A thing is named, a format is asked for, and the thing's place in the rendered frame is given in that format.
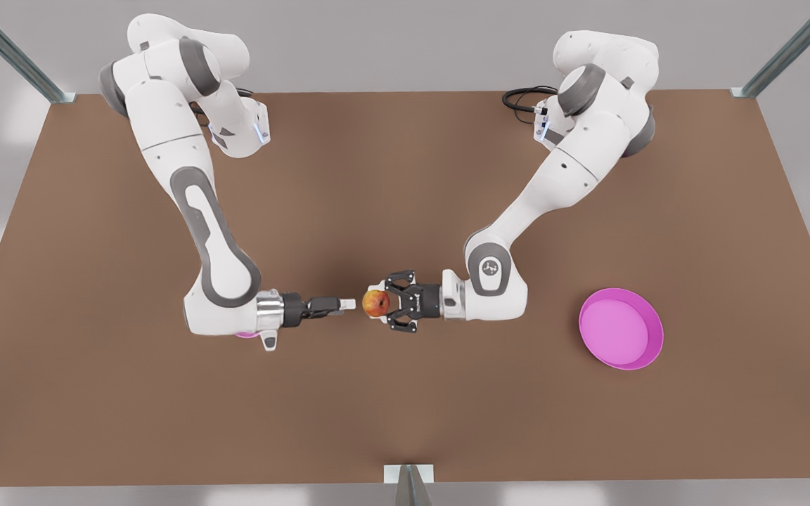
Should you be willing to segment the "red yellow apple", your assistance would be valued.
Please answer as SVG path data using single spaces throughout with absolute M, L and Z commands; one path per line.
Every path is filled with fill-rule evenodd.
M 380 319 L 391 311 L 391 298 L 386 290 L 371 289 L 362 298 L 362 308 L 370 318 Z

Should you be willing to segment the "pink plate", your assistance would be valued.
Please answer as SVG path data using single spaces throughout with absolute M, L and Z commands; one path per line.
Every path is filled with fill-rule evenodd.
M 618 370 L 646 368 L 664 346 L 664 327 L 655 307 L 623 288 L 589 295 L 579 311 L 578 328 L 591 355 Z

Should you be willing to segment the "silver frame post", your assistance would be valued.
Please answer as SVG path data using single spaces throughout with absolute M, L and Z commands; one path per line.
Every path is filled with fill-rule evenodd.
M 810 47 L 809 19 L 778 49 L 746 84 L 729 89 L 732 97 L 755 99 Z
M 434 465 L 385 465 L 383 483 L 396 484 L 394 506 L 433 506 L 427 484 L 435 481 Z
M 52 105 L 74 103 L 76 93 L 65 92 L 0 28 L 0 57 Z

